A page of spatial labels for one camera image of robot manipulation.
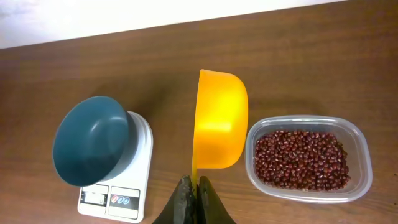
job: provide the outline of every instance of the kitchen scale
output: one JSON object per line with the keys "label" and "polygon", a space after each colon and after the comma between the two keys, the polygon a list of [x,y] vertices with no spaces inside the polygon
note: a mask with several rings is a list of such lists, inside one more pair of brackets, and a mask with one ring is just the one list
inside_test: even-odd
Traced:
{"label": "kitchen scale", "polygon": [[139,223],[144,218],[153,135],[142,116],[128,113],[136,125],[136,152],[127,168],[116,177],[80,188],[77,209],[83,215],[129,223]]}

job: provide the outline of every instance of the orange scoop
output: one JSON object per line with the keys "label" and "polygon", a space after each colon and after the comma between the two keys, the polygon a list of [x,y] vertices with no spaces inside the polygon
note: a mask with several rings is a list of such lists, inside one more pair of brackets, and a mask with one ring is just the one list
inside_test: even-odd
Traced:
{"label": "orange scoop", "polygon": [[196,182],[196,169],[222,169],[233,165],[242,154],[247,128],[248,94],[242,81],[232,74],[201,70],[192,180]]}

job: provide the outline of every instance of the adzuki bean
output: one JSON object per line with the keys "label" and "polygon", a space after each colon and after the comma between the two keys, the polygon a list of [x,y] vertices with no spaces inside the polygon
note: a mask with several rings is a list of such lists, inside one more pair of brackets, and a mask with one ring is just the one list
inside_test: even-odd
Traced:
{"label": "adzuki bean", "polygon": [[330,191],[347,186],[347,152],[332,133],[275,131],[256,141],[256,175],[283,189]]}

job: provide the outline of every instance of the wood grain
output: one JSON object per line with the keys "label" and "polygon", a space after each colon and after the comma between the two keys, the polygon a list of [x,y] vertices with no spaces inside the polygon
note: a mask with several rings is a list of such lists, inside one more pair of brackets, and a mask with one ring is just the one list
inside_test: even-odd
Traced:
{"label": "wood grain", "polygon": [[201,68],[249,95],[249,128],[288,114],[337,116],[364,133],[373,184],[339,205],[261,193],[244,156],[199,170],[238,223],[398,223],[398,4],[347,1],[0,50],[0,222],[116,223],[80,215],[52,165],[57,126],[78,102],[117,99],[154,132],[145,220],[190,173]]}

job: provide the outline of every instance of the clear plastic container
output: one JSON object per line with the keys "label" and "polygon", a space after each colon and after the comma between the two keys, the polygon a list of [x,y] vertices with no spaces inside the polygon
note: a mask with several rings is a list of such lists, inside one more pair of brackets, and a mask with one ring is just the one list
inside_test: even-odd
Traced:
{"label": "clear plastic container", "polygon": [[[348,174],[351,176],[351,180],[345,188],[330,192],[280,189],[266,185],[257,177],[254,170],[257,139],[277,130],[293,131],[298,129],[333,133],[337,140],[343,143],[343,149],[348,153]],[[245,156],[246,171],[250,181],[262,192],[276,197],[309,203],[343,203],[362,197],[372,184],[371,159],[365,137],[355,125],[340,118],[295,115],[263,119],[249,131]]]}

